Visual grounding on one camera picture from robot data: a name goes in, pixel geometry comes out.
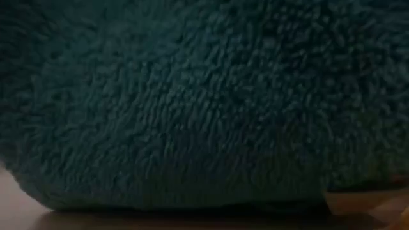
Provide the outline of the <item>orange microfiber towel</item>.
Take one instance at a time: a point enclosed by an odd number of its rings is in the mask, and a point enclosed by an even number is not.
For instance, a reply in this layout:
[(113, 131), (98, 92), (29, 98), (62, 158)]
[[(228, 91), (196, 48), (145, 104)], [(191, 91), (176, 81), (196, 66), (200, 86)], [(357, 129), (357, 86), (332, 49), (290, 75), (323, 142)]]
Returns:
[(393, 230), (409, 230), (409, 206), (402, 212), (401, 217), (395, 223)]

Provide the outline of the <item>blue microfiber towel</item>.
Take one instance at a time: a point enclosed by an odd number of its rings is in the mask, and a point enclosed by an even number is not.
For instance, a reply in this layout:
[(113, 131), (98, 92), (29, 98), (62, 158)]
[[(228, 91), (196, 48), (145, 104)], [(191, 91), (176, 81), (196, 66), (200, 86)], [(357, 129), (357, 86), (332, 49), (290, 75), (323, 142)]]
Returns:
[(409, 0), (0, 0), (0, 161), (54, 210), (397, 188)]

